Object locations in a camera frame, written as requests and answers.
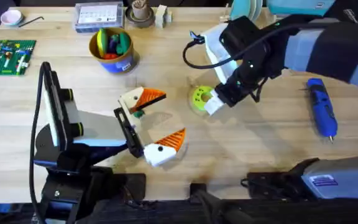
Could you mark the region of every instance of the white label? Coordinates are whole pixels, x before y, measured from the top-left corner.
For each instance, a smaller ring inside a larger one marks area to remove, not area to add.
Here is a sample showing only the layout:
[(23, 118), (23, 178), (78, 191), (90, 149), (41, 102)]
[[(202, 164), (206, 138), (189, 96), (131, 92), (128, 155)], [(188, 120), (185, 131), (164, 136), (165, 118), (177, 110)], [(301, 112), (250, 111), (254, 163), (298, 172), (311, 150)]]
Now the white label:
[(79, 24), (90, 22), (115, 22), (117, 20), (117, 5), (113, 6), (83, 6), (78, 18)]
[(131, 63), (126, 64), (125, 66), (122, 67), (122, 71), (127, 70), (130, 66), (131, 66)]

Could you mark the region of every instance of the tape roll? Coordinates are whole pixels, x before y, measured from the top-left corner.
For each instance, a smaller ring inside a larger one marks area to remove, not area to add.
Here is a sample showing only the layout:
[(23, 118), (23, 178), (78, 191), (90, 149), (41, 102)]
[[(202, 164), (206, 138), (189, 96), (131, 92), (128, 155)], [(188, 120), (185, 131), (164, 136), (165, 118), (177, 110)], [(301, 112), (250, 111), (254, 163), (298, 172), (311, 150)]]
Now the tape roll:
[(188, 102), (191, 110), (199, 115), (208, 114), (204, 109), (206, 102), (212, 97), (210, 92), (213, 90), (210, 86), (196, 86), (188, 94)]
[(138, 27), (138, 28), (146, 28), (151, 26), (154, 23), (154, 11), (151, 7), (147, 8), (149, 12), (149, 16), (145, 20), (140, 20), (135, 17), (134, 11), (131, 7), (128, 7), (125, 11), (125, 16), (127, 17), (130, 24)]

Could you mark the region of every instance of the plastic container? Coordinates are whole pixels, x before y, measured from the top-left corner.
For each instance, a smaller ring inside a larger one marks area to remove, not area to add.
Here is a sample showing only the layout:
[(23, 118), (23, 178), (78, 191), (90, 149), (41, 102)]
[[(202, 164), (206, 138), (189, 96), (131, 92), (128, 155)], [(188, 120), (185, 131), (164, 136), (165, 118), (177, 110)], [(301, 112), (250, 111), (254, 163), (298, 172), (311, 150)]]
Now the plastic container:
[(75, 4), (73, 28), (78, 33), (97, 32), (100, 28), (124, 27), (122, 1)]
[[(114, 34), (119, 34), (121, 32), (125, 32), (124, 29), (122, 28), (107, 28), (106, 32), (108, 34), (108, 36), (112, 36)], [(125, 32), (130, 40), (131, 40), (131, 44), (127, 50), (127, 52), (125, 52), (123, 55), (121, 55), (118, 58), (115, 59), (103, 59), (100, 57), (99, 55), (99, 51), (98, 51), (98, 46), (97, 46), (97, 36), (98, 33), (95, 33), (90, 42), (89, 42), (89, 51), (91, 52), (91, 55), (108, 71), (111, 73), (125, 73), (128, 72), (129, 70), (131, 70), (135, 64), (136, 64), (136, 60), (134, 58), (134, 43), (132, 41), (132, 37)]]

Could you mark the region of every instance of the white bowl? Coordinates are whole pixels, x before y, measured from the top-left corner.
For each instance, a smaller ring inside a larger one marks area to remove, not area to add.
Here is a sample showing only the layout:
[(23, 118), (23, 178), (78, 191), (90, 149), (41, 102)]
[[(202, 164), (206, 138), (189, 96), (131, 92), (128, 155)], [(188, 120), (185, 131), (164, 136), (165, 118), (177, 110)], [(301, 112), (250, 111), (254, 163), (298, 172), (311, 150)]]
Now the white bowl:
[(19, 10), (8, 10), (1, 15), (1, 22), (7, 26), (16, 26), (23, 20), (23, 14)]

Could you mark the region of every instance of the blue component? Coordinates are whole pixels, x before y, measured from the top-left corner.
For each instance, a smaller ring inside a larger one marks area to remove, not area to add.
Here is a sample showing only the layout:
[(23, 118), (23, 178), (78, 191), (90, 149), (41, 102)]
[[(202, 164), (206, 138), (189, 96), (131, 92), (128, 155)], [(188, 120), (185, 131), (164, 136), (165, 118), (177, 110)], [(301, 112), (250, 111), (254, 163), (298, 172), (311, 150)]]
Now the blue component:
[(320, 78), (311, 78), (307, 83), (311, 96), (311, 107), (317, 129), (322, 136), (334, 137), (338, 129), (333, 106), (326, 87)]
[(231, 5), (230, 18), (234, 20), (241, 16), (248, 17), (249, 11), (250, 11), (250, 1), (234, 0), (233, 4)]
[(335, 0), (269, 0), (267, 7), (272, 14), (306, 14), (323, 16)]
[(11, 210), (11, 204), (0, 204), (0, 213), (8, 213)]
[(7, 51), (10, 51), (12, 50), (12, 47), (2, 47), (3, 50), (7, 50)]

